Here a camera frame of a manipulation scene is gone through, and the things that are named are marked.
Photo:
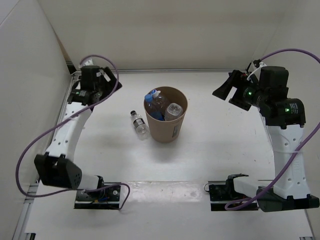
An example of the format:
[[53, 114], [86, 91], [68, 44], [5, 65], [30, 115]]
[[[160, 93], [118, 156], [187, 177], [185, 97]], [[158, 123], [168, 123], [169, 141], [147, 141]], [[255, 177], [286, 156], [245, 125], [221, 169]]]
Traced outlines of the clear unlabelled plastic bottle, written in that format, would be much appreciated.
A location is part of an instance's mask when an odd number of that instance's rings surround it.
[[162, 112], [165, 112], [167, 107], [170, 105], [170, 101], [168, 98], [160, 91], [157, 89], [153, 89], [150, 92], [152, 96], [152, 101], [154, 105]]

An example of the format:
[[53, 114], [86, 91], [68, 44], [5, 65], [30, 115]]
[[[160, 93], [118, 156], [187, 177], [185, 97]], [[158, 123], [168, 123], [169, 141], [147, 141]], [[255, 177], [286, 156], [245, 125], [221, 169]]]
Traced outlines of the blue label water bottle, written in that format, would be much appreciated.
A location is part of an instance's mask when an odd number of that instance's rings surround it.
[[154, 119], [158, 121], [164, 121], [164, 116], [162, 113], [156, 108], [153, 103], [153, 97], [151, 94], [147, 94], [144, 96], [144, 103], [146, 104], [147, 113]]

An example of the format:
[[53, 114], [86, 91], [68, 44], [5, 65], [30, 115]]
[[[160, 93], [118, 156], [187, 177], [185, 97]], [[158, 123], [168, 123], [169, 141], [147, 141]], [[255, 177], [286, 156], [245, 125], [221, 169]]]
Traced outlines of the black label plastic bottle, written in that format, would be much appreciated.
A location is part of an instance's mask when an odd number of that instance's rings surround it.
[[135, 110], [132, 110], [130, 112], [130, 118], [139, 139], [146, 140], [150, 136], [150, 130], [143, 117]]

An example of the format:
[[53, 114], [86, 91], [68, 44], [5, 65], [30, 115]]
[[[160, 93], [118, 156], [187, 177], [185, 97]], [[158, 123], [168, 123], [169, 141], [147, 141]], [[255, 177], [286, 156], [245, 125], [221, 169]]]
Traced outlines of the orange blue label bottle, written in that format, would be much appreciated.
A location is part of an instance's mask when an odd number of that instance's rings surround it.
[[177, 103], [171, 103], [165, 110], [164, 120], [173, 121], [183, 114], [183, 108]]

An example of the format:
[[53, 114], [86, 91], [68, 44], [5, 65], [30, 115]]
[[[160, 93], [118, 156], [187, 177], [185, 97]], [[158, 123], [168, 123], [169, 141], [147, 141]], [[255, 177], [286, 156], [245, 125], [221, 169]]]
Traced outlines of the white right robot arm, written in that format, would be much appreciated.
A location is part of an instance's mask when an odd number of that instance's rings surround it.
[[274, 159], [274, 180], [260, 185], [246, 174], [229, 175], [222, 191], [227, 197], [225, 209], [237, 211], [252, 202], [264, 212], [314, 209], [320, 206], [307, 184], [302, 147], [306, 124], [305, 107], [297, 98], [288, 97], [289, 72], [281, 66], [260, 66], [260, 75], [234, 70], [213, 92], [222, 100], [245, 111], [256, 107], [268, 134]]

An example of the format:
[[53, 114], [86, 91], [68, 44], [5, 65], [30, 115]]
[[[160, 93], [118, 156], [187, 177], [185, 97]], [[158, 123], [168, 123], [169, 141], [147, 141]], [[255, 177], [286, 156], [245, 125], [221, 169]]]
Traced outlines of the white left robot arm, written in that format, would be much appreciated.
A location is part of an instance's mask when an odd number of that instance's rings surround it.
[[61, 189], [85, 190], [94, 200], [105, 195], [103, 178], [84, 173], [74, 155], [84, 125], [94, 105], [117, 91], [117, 82], [109, 67], [87, 65], [81, 68], [80, 79], [72, 86], [64, 110], [62, 124], [44, 154], [37, 154], [34, 164], [43, 185]]

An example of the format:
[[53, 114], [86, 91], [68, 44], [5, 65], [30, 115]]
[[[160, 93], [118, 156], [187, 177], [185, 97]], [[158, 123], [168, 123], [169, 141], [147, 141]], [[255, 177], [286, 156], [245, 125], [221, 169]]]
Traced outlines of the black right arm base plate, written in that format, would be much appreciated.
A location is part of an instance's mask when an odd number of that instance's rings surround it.
[[247, 196], [242, 193], [231, 193], [225, 181], [209, 181], [203, 186], [203, 190], [209, 194], [210, 210], [212, 212], [225, 211], [225, 205], [235, 200], [237, 200], [237, 202], [231, 207], [237, 207], [244, 204], [247, 198]]

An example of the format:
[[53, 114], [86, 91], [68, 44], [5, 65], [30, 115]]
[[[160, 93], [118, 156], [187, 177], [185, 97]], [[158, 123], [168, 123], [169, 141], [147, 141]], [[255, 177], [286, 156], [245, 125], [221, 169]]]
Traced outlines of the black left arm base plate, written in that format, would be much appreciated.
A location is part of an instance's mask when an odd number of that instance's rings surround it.
[[74, 209], [76, 210], [117, 210], [120, 207], [121, 186], [119, 182], [105, 182], [110, 188], [103, 191], [86, 193], [84, 190], [76, 192]]

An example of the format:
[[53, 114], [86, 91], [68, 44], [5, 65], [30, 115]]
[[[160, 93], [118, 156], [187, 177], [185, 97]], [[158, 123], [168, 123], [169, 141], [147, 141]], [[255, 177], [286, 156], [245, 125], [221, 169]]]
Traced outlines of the aluminium left table rail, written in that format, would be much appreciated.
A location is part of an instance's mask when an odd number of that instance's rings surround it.
[[[56, 120], [57, 124], [59, 124], [62, 121], [62, 118], [63, 118], [62, 115], [67, 103], [68, 95], [71, 92], [72, 84], [76, 81], [76, 78], [78, 77], [79, 74], [80, 74], [79, 71], [75, 71], [70, 75], [70, 81], [68, 83], [68, 87], [66, 88], [64, 98], [60, 106], [60, 112]], [[35, 142], [34, 145], [32, 145], [28, 150], [36, 150], [35, 152], [36, 154], [41, 152], [42, 150], [45, 150], [50, 145], [53, 139], [53, 136], [56, 134], [56, 131], [57, 129], [54, 129], [53, 131], [44, 135], [42, 138], [39, 138], [38, 141]], [[32, 173], [30, 176], [31, 176], [31, 182], [23, 186], [24, 188], [26, 188], [25, 192], [29, 194], [29, 196], [24, 195], [24, 199], [22, 203], [23, 208], [12, 237], [13, 240], [34, 240], [35, 239], [35, 235], [36, 235], [35, 233], [25, 233], [25, 230], [26, 230], [26, 224], [30, 216], [31, 208], [35, 199], [35, 195], [39, 187], [40, 177], [35, 172]]]

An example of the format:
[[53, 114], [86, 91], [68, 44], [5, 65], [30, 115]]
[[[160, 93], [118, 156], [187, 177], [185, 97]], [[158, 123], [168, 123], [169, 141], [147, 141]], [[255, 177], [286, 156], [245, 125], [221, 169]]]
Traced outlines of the aluminium table rail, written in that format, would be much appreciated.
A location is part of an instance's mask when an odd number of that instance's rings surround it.
[[[76, 81], [76, 78], [78, 77], [79, 74], [80, 74], [79, 71], [75, 71], [70, 75], [70, 81], [68, 83], [68, 87], [66, 88], [64, 98], [60, 106], [60, 112], [56, 120], [57, 124], [59, 124], [62, 121], [62, 118], [63, 118], [62, 115], [67, 103], [68, 95], [71, 92], [72, 84]], [[34, 145], [32, 145], [28, 150], [36, 150], [35, 152], [36, 154], [41, 152], [42, 150], [45, 150], [50, 145], [53, 139], [53, 136], [56, 134], [56, 131], [57, 129], [54, 129], [53, 131], [44, 135], [42, 138], [39, 138], [38, 141], [35, 142]], [[31, 208], [35, 199], [35, 195], [39, 187], [40, 177], [35, 172], [32, 173], [30, 176], [31, 176], [31, 182], [23, 186], [24, 188], [26, 188], [25, 192], [29, 194], [29, 196], [24, 195], [24, 199], [22, 203], [23, 208], [12, 237], [13, 240], [34, 240], [35, 239], [35, 235], [36, 235], [35, 233], [25, 233], [25, 230], [26, 230], [26, 224], [30, 216]]]
[[299, 240], [315, 240], [315, 233], [310, 221], [310, 217], [309, 214], [307, 212], [307, 210], [303, 210], [303, 215], [304, 215], [304, 221], [305, 221], [305, 225], [307, 226], [308, 229], [308, 234], [302, 234], [299, 236]]

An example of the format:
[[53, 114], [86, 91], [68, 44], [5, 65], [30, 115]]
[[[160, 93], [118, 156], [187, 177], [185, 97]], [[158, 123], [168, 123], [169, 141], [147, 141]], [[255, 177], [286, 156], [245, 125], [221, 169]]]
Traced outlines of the aluminium right table rail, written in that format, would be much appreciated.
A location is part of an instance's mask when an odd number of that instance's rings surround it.
[[307, 210], [303, 210], [303, 215], [304, 215], [304, 221], [305, 221], [305, 225], [307, 226], [308, 229], [308, 234], [302, 234], [299, 236], [299, 240], [315, 240], [315, 233], [310, 221], [310, 217], [309, 214], [307, 212]]

